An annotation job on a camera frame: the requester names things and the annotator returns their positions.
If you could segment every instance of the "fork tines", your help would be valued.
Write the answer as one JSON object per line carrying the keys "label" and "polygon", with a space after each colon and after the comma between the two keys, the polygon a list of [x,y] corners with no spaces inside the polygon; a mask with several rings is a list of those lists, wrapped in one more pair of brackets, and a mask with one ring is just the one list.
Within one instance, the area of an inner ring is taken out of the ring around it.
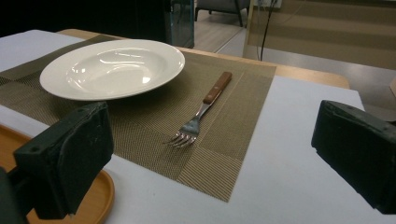
{"label": "fork tines", "polygon": [[191,145],[197,138],[186,133],[177,132],[176,135],[166,142],[171,147],[187,147]]}

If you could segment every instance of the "wooden table edge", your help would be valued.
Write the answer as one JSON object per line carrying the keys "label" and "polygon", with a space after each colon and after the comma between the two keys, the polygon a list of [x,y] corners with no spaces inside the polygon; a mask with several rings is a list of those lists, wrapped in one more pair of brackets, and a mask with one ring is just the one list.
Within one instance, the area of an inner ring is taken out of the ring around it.
{"label": "wooden table edge", "polygon": [[[70,35],[70,36],[78,37],[78,38],[82,38],[82,39],[93,38],[97,35],[105,35],[105,34],[99,34],[96,32],[90,32],[90,31],[79,30],[79,29],[65,29],[65,30],[59,31],[57,33],[62,34],[62,35]],[[111,35],[111,36],[114,36],[119,39],[127,39],[125,37],[120,37],[120,36],[115,36],[115,35]],[[275,66],[277,76],[291,77],[291,78],[296,78],[296,79],[300,79],[300,80],[304,80],[304,81],[310,81],[310,82],[314,82],[314,83],[318,83],[318,84],[324,84],[324,85],[334,86],[334,87],[343,88],[343,89],[350,89],[349,82],[347,81],[347,79],[341,75],[334,74],[334,73],[320,72],[320,71],[304,69],[304,68],[299,68],[299,67],[293,67],[293,66],[287,66],[287,65],[277,64],[277,63],[267,63],[267,62],[255,61],[255,60],[251,60],[251,59],[240,58],[240,57],[225,55],[225,54],[218,54],[218,53],[213,53],[213,52],[206,52],[206,51],[201,51],[201,50],[197,50],[197,49],[186,49],[186,48],[181,48],[181,47],[177,47],[177,48],[180,51],[196,53],[196,54],[200,54],[200,55],[221,58],[221,59],[226,59],[226,60],[231,60],[231,61],[263,65],[263,66]]]}

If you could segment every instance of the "chair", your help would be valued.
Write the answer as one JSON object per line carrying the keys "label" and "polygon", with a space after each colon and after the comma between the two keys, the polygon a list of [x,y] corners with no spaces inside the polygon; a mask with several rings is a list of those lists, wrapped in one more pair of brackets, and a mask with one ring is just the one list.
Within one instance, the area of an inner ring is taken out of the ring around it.
{"label": "chair", "polygon": [[209,14],[212,14],[212,11],[237,14],[239,24],[243,26],[241,10],[246,9],[248,13],[250,0],[197,0],[196,4],[195,21],[198,19],[198,11],[203,9],[208,10]]}

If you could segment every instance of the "brown placemat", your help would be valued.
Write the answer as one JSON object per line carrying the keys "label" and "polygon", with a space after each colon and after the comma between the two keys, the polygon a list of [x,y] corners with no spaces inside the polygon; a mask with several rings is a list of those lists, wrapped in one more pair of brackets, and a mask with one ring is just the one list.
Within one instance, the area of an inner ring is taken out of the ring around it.
{"label": "brown placemat", "polygon": [[[39,76],[60,55],[107,40],[112,38],[99,35],[0,73],[0,104],[51,125],[91,103],[51,95],[41,88]],[[185,67],[172,81],[153,91],[107,101],[114,154],[228,202],[275,68],[183,54]],[[196,142],[179,149],[164,144],[197,112],[223,71],[232,72],[233,79],[206,112]]]}

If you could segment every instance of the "wall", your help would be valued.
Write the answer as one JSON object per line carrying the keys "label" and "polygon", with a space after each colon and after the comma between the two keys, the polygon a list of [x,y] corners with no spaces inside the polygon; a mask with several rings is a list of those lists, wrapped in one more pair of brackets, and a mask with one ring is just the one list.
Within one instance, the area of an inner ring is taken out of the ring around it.
{"label": "wall", "polygon": [[[260,46],[268,11],[249,14],[246,47]],[[396,2],[282,0],[264,47],[396,70]]]}

